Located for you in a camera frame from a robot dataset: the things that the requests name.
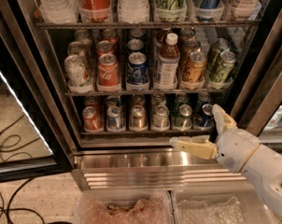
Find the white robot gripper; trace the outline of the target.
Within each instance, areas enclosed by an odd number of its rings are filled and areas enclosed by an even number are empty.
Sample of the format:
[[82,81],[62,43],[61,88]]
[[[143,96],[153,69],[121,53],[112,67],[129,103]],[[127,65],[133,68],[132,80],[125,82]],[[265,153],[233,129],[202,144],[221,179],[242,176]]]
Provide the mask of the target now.
[[216,144],[211,143],[208,136],[180,136],[172,137],[170,145],[204,160],[217,157],[219,164],[233,173],[240,173],[260,145],[260,140],[245,130],[236,129],[236,121],[220,105],[214,104],[212,113],[219,134]]

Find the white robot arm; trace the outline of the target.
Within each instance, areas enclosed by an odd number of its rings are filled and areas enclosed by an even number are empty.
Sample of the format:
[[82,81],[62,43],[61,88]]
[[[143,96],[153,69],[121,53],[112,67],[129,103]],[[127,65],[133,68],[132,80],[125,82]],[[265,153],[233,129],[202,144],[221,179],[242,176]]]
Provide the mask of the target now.
[[255,135],[237,127],[220,105],[212,107],[218,137],[207,135],[172,137],[173,148],[205,160],[215,159],[232,173],[244,176],[260,199],[282,218],[282,155],[268,148]]

